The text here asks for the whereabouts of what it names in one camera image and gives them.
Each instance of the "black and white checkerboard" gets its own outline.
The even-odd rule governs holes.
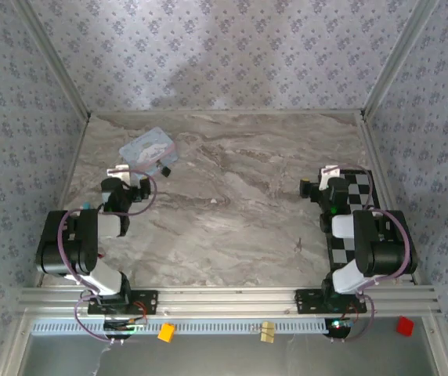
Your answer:
[[[340,176],[349,181],[348,204],[351,208],[351,212],[361,210],[363,205],[367,202],[368,194],[370,192],[370,184],[367,175],[365,172],[359,170],[341,170]],[[370,176],[372,177],[372,181],[374,181],[372,172],[370,172]],[[369,204],[375,208],[380,208],[375,183],[374,192],[372,193],[372,198],[370,199]],[[327,246],[331,270],[340,269],[355,258],[355,241],[353,239],[340,239],[328,234]]]

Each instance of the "marble tabletop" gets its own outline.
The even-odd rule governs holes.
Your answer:
[[[366,164],[351,115],[92,116],[66,208],[101,202],[118,150],[159,126],[179,160],[158,174],[158,198],[125,237],[99,239],[132,286],[317,286],[329,271],[320,209],[298,195],[326,164]],[[131,212],[142,204],[133,204]],[[63,279],[45,277],[44,284]]]

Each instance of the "red cube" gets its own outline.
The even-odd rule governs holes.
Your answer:
[[[398,325],[396,326],[396,331],[401,335],[410,337],[414,331],[414,322],[406,317],[400,316]]]

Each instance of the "small block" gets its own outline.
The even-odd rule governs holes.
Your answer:
[[[401,335],[410,337],[414,331],[414,322],[401,316],[398,320],[398,325],[396,326],[396,331]]]
[[[163,324],[158,339],[170,343],[175,333],[175,326],[172,324]]]
[[[261,327],[261,341],[267,343],[274,342],[274,323],[264,321]]]

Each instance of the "patterned wallpaper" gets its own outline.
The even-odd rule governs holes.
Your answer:
[[[10,2],[0,0],[0,349],[82,125]]]
[[[440,0],[373,128],[448,322],[448,0]]]
[[[361,108],[416,0],[31,0],[98,110]]]

